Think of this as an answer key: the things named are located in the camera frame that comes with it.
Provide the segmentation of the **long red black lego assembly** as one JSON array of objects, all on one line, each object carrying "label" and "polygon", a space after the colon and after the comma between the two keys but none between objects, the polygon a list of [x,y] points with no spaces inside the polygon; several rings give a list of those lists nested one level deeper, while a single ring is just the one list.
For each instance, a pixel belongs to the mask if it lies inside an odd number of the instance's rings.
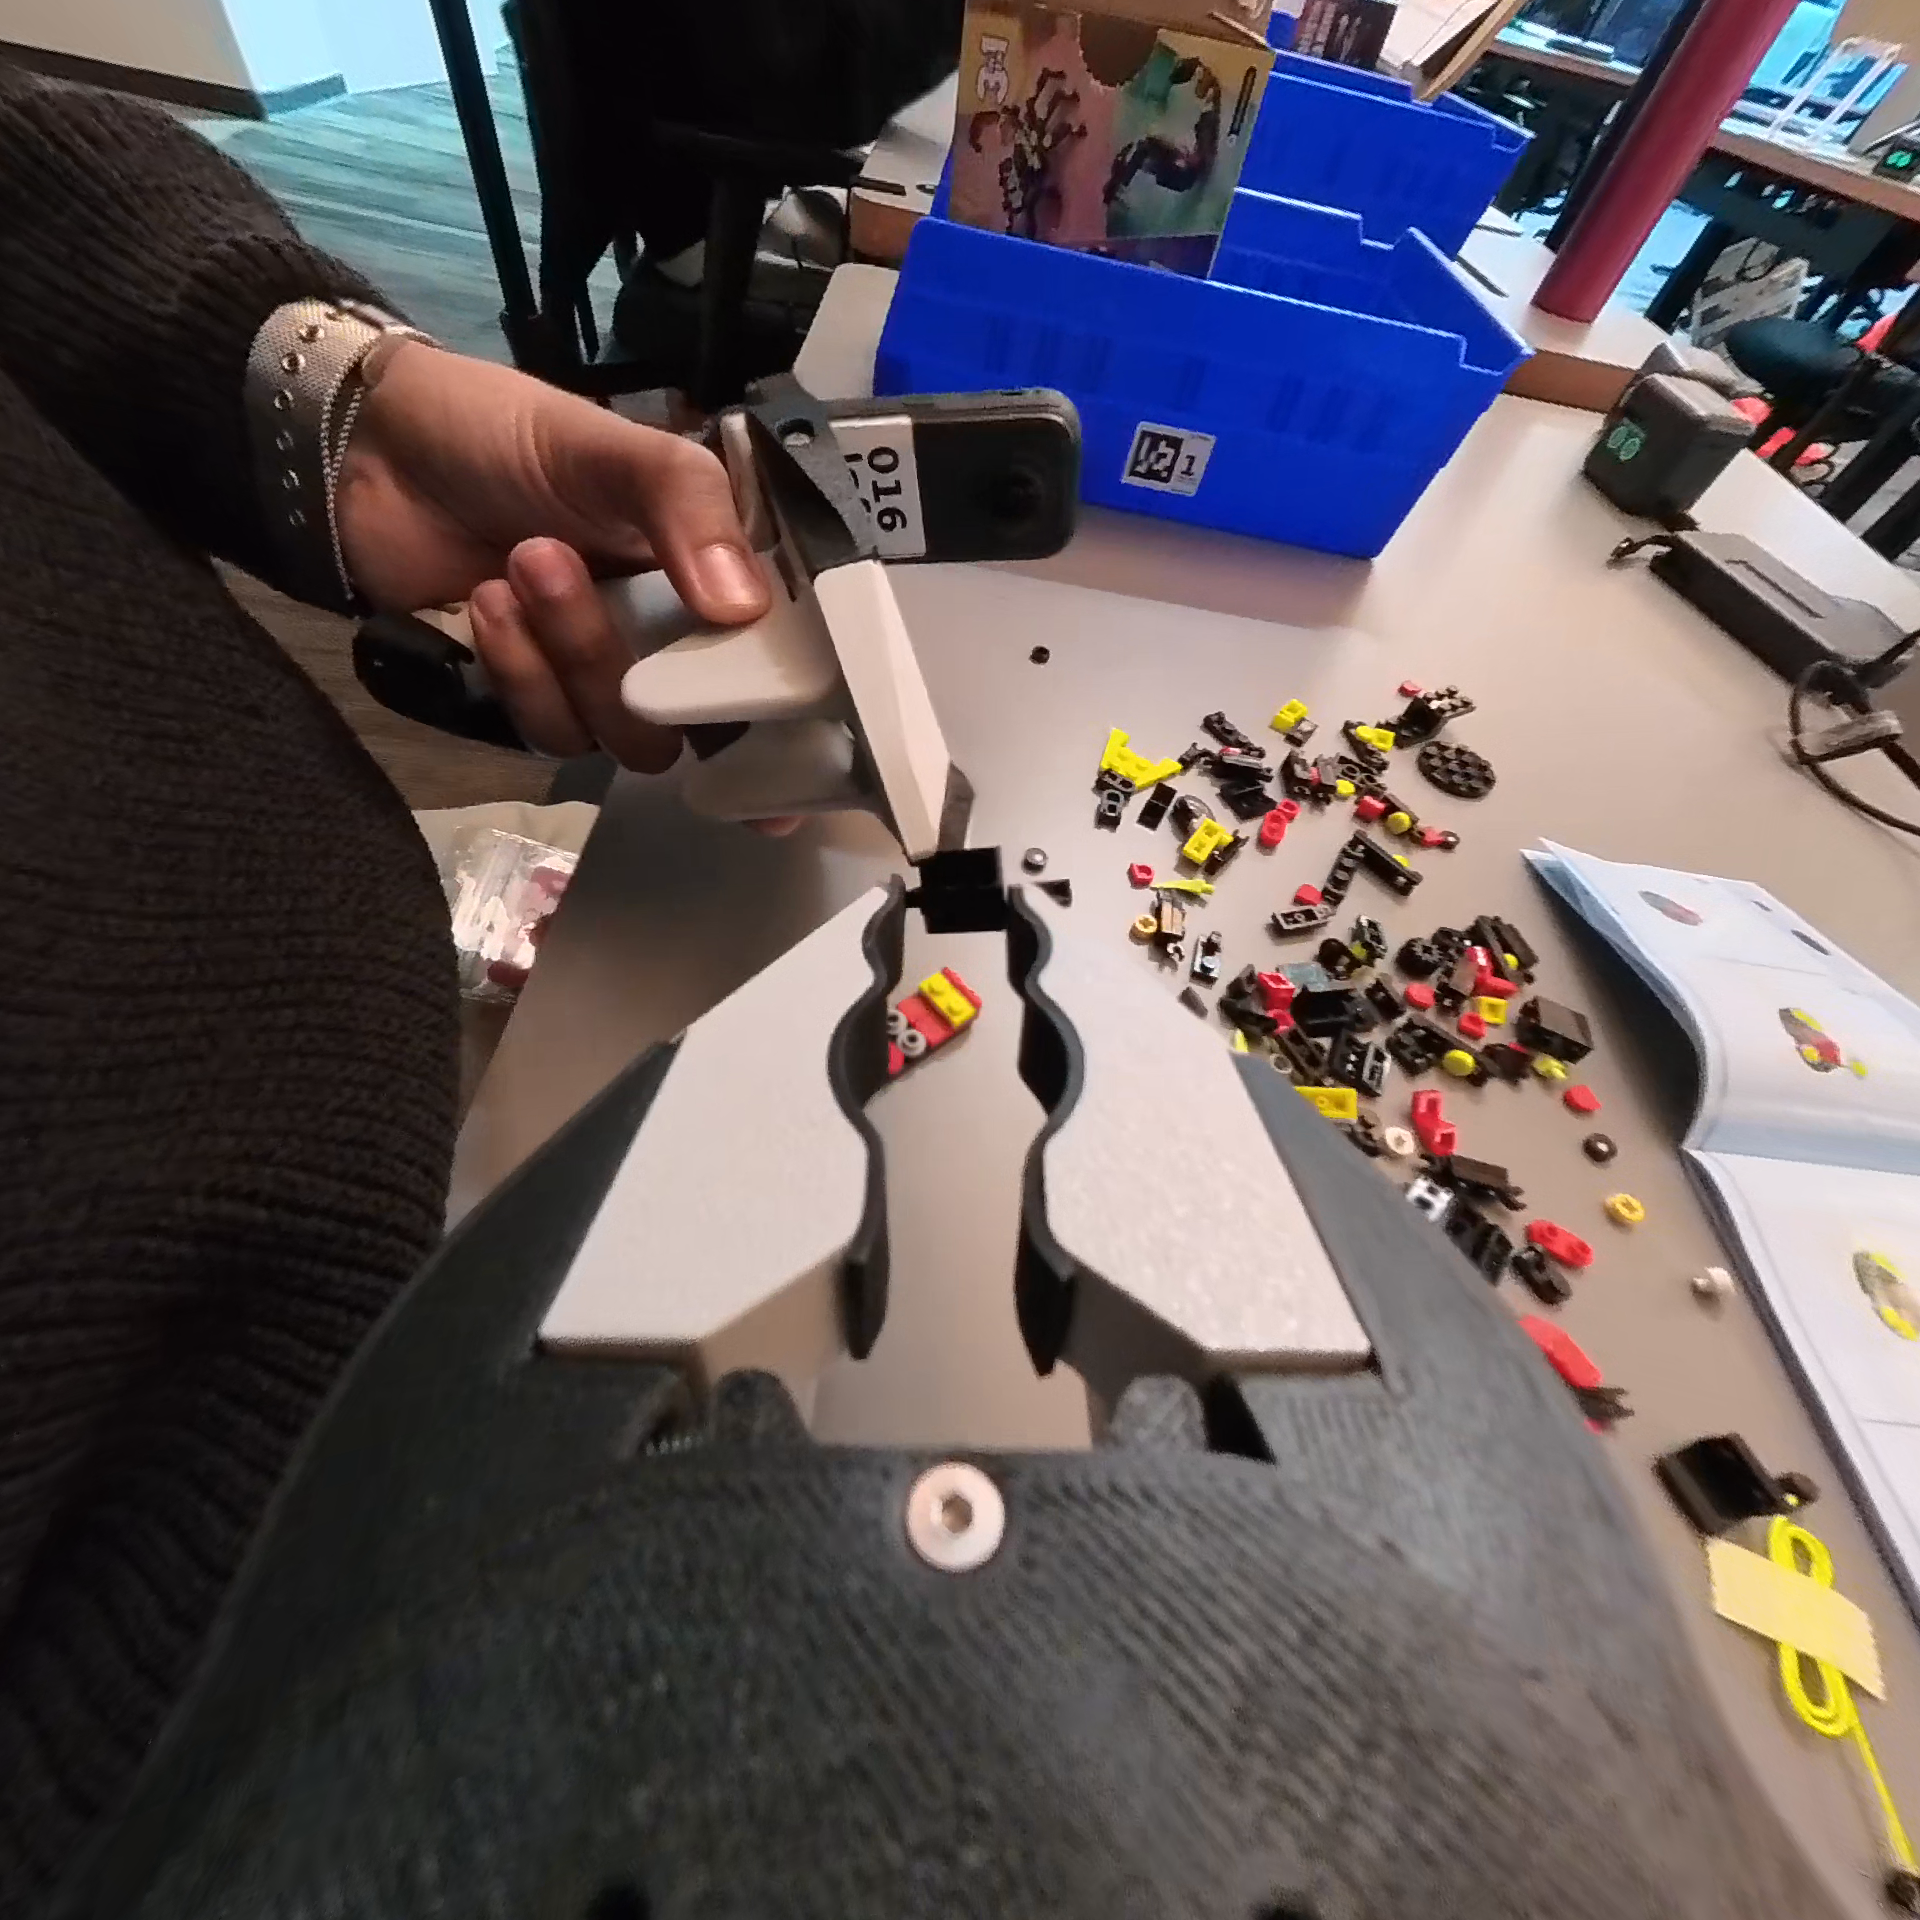
[{"label": "long red black lego assembly", "polygon": [[926,973],[886,1017],[886,1073],[890,1082],[915,1069],[969,1032],[982,996],[954,969]]}]

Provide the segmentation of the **blue plastic bin with tag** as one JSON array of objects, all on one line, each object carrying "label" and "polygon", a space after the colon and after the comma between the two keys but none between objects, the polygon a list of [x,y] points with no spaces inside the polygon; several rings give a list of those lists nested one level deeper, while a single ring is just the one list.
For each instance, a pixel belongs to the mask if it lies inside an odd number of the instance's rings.
[{"label": "blue plastic bin with tag", "polygon": [[873,386],[1054,388],[1089,505],[1377,560],[1530,356],[1422,232],[1242,191],[1207,280],[923,220]]}]

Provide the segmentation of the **person's left forearm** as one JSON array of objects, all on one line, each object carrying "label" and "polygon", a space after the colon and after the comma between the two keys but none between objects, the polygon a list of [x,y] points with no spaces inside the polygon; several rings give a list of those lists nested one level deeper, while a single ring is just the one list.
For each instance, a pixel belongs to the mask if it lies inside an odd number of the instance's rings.
[{"label": "person's left forearm", "polygon": [[6,68],[6,379],[167,538],[359,608],[335,490],[385,338],[426,336],[192,129]]}]

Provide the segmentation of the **black lego seat piece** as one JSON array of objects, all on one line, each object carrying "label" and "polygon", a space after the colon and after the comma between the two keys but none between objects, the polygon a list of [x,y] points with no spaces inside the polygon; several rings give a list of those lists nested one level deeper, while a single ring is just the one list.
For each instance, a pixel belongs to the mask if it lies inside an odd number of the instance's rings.
[{"label": "black lego seat piece", "polygon": [[1703,1436],[1665,1452],[1654,1459],[1654,1473],[1703,1538],[1726,1538],[1746,1522],[1788,1519],[1819,1499],[1811,1476],[1767,1469],[1738,1434]]}]

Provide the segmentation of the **black red office chair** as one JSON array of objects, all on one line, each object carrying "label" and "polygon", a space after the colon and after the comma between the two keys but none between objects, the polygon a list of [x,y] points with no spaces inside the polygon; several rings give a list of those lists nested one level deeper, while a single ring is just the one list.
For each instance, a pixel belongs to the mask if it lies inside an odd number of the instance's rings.
[{"label": "black red office chair", "polygon": [[1852,519],[1916,458],[1918,299],[1849,343],[1811,320],[1745,320],[1726,332],[1721,356],[1760,388],[1767,415],[1753,451],[1770,465],[1806,437],[1856,448],[1819,495],[1825,511]]}]

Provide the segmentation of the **dark grey cube device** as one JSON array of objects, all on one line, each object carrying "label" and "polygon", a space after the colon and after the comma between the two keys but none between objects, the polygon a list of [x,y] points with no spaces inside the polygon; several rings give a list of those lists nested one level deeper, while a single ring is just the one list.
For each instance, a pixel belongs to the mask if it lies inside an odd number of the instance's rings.
[{"label": "dark grey cube device", "polygon": [[1622,515],[1687,523],[1753,440],[1753,424],[1691,375],[1636,375],[1600,424],[1579,473]]}]

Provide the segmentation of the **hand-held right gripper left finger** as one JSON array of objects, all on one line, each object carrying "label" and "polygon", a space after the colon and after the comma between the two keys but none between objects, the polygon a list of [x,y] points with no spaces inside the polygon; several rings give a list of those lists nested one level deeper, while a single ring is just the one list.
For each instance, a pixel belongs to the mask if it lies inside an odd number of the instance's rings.
[{"label": "hand-held right gripper left finger", "polygon": [[906,888],[871,888],[691,1025],[636,1123],[539,1343],[658,1363],[697,1389],[777,1377],[810,1401],[890,1306],[882,1144]]}]

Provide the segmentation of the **pile of lego pieces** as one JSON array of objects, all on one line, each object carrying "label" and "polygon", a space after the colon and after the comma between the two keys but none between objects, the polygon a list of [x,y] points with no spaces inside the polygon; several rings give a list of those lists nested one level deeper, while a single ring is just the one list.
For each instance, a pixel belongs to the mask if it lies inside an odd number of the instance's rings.
[{"label": "pile of lego pieces", "polygon": [[[1204,711],[1176,754],[1143,753],[1118,727],[1102,744],[1094,825],[1162,837],[1160,855],[1126,874],[1138,968],[1247,1066],[1274,1073],[1264,1097],[1284,1095],[1386,1167],[1384,1197],[1425,1221],[1456,1264],[1516,1287],[1523,1336],[1587,1427],[1607,1434],[1630,1419],[1630,1400],[1553,1319],[1593,1269],[1593,1242],[1534,1209],[1507,1162],[1470,1152],[1450,1109],[1450,1089],[1559,1073],[1592,1029],[1551,999],[1523,1002],[1538,959],[1499,917],[1394,944],[1379,917],[1346,912],[1359,880],[1399,900],[1419,888],[1407,847],[1456,849],[1450,828],[1404,810],[1388,770],[1415,727],[1443,731],[1472,701],[1455,685],[1402,692],[1402,720],[1346,724],[1330,754],[1314,751],[1300,701],[1279,708],[1267,735]],[[1324,1208],[1289,1147],[1287,1163],[1361,1309],[1367,1269],[1346,1251],[1348,1231],[1377,1209]]]}]

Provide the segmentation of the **person's black sweater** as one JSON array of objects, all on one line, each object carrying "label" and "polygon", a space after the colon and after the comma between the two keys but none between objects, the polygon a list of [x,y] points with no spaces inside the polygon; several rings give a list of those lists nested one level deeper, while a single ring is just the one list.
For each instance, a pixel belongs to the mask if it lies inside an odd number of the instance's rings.
[{"label": "person's black sweater", "polygon": [[410,808],[6,372],[6,1915],[114,1824],[289,1459],[442,1237]]}]

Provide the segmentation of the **colourful cardboard lego box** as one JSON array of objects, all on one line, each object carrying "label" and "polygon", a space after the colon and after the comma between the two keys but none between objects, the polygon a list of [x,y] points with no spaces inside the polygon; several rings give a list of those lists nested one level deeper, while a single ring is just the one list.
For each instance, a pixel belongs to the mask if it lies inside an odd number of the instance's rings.
[{"label": "colourful cardboard lego box", "polygon": [[943,216],[1202,280],[1276,48],[1270,2],[969,2]]}]

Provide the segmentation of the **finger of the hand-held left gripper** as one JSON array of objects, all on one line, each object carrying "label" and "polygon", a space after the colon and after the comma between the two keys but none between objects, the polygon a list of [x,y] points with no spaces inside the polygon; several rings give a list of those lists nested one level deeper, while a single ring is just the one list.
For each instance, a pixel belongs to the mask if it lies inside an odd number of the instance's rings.
[{"label": "finger of the hand-held left gripper", "polygon": [[915,865],[961,852],[974,786],[951,756],[888,568],[831,568],[815,595],[848,690],[851,731],[900,852]]}]

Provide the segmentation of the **light blue instruction booklet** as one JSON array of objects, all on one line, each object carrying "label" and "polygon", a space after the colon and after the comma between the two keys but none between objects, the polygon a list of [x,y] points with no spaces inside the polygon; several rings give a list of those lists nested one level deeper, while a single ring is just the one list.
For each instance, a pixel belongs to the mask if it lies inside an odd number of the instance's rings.
[{"label": "light blue instruction booklet", "polygon": [[1555,842],[1524,861],[1691,1042],[1682,1155],[1916,1611],[1916,1003],[1750,880]]}]

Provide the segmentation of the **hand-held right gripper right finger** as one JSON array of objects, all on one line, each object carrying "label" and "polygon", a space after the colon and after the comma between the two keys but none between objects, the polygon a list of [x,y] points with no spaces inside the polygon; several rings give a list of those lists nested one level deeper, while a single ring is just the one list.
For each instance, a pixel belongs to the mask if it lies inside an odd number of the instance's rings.
[{"label": "hand-held right gripper right finger", "polygon": [[1015,1319],[1047,1412],[1014,1449],[1099,1448],[1135,1388],[1191,1397],[1204,1444],[1374,1419],[1377,1343],[1264,1092],[1138,963],[1038,888],[1008,893],[1023,1152]]}]

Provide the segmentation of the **black power adapter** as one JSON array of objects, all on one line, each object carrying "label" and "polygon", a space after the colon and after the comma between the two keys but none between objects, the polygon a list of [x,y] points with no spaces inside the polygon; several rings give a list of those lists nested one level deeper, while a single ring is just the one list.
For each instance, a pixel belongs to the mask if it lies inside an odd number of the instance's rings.
[{"label": "black power adapter", "polygon": [[1867,602],[1817,587],[1742,535],[1660,533],[1641,548],[1654,579],[1788,685],[1835,667],[1881,690],[1916,661],[1916,632]]}]

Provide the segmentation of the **clear plastic bag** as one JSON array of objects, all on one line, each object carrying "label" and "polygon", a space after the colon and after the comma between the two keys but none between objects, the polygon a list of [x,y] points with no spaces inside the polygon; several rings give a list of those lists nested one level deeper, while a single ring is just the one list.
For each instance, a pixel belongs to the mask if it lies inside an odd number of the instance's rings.
[{"label": "clear plastic bag", "polygon": [[466,1002],[518,1002],[576,869],[574,851],[524,833],[498,825],[452,833],[439,855],[439,880]]}]

